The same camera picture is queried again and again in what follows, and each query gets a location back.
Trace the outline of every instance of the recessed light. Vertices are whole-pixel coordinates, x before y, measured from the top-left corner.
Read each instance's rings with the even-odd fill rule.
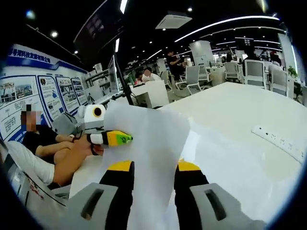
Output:
[[[57,37],[59,34],[58,34],[58,32],[56,32],[56,31],[52,31],[51,32],[51,37],[53,37],[53,38],[55,38],[55,37]]]
[[[35,19],[35,13],[30,10],[25,13],[25,16],[27,17],[27,19],[31,19],[31,20]]]

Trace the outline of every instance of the electrical outlet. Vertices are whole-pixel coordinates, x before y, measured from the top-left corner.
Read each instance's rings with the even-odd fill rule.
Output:
[[[301,164],[304,162],[306,153],[295,146],[292,141],[279,136],[276,132],[272,132],[263,126],[255,126],[251,132],[281,148]]]

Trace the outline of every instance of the ceiling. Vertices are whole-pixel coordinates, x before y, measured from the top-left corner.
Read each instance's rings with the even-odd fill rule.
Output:
[[[118,14],[120,12],[119,6],[121,0],[108,1],[112,1],[112,5],[107,9],[104,9],[103,6],[101,8],[102,12],[105,13],[104,17],[111,17],[115,13],[119,15],[116,23],[114,23],[115,28],[105,31],[107,37],[112,38],[112,40],[108,39],[108,42],[104,41],[104,44],[107,45],[104,46],[104,44],[101,44],[104,48],[100,50],[101,47],[98,47],[97,53],[90,57],[81,53],[74,55],[73,53],[76,47],[73,41],[87,19],[104,0],[80,0],[75,1],[73,4],[54,0],[52,4],[42,2],[35,5],[28,5],[25,10],[33,10],[36,17],[34,20],[26,20],[25,23],[33,28],[38,28],[39,32],[48,37],[50,37],[52,30],[57,31],[59,34],[58,37],[52,38],[52,40],[62,47],[56,45],[28,26],[24,27],[21,36],[16,42],[70,62],[86,70],[91,70],[93,65],[99,62],[106,68],[114,53],[115,40],[117,38],[120,38],[119,51],[117,53],[118,61],[121,68],[125,68],[132,61],[138,61],[135,65],[139,65],[142,60],[147,59],[161,49],[163,50],[162,52],[148,61],[152,61],[157,57],[163,57],[166,47],[171,47],[178,53],[189,51],[189,44],[193,40],[199,40],[200,37],[205,35],[208,36],[201,39],[210,41],[213,49],[226,49],[228,48],[227,45],[232,46],[232,44],[216,44],[234,41],[235,37],[243,36],[256,40],[278,42],[278,31],[263,27],[283,29],[281,21],[244,19],[204,29],[175,43],[174,41],[182,36],[215,22],[248,15],[272,16],[274,11],[268,9],[264,13],[255,0],[128,0],[125,13],[122,15],[121,13]],[[189,7],[192,8],[192,12],[187,11]],[[158,23],[166,16],[167,11],[186,13],[187,16],[193,19],[179,29],[168,29],[166,31],[155,30]],[[246,26],[255,26],[256,28],[233,30],[233,28]],[[230,30],[215,34],[215,32],[226,29]],[[255,46],[280,48],[278,44],[264,42],[255,43]]]

